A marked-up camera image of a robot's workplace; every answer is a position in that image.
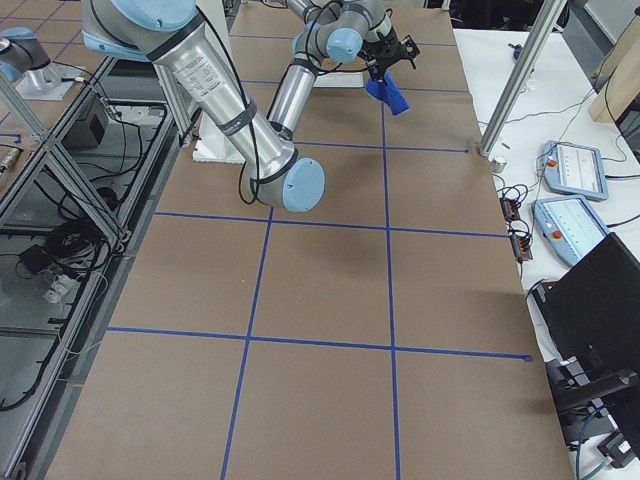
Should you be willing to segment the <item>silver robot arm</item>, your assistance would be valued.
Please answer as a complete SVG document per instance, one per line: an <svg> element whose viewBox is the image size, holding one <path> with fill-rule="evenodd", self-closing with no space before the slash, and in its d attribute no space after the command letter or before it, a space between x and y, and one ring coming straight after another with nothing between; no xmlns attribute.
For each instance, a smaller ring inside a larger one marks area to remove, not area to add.
<svg viewBox="0 0 640 480"><path fill-rule="evenodd" d="M96 53L167 68L244 158L240 188L267 206L306 212L321 200L325 174L300 156L292 136L323 62L362 59L367 92L398 115L408 104L388 70L414 61L419 49L411 37L397 36L379 1L284 5L305 28L267 114L243 89L227 50L207 38L207 19L193 1L85 1L83 37Z"/></svg>
<svg viewBox="0 0 640 480"><path fill-rule="evenodd" d="M1 32L1 73L23 99L62 101L75 83L74 75L63 72L29 28Z"/></svg>

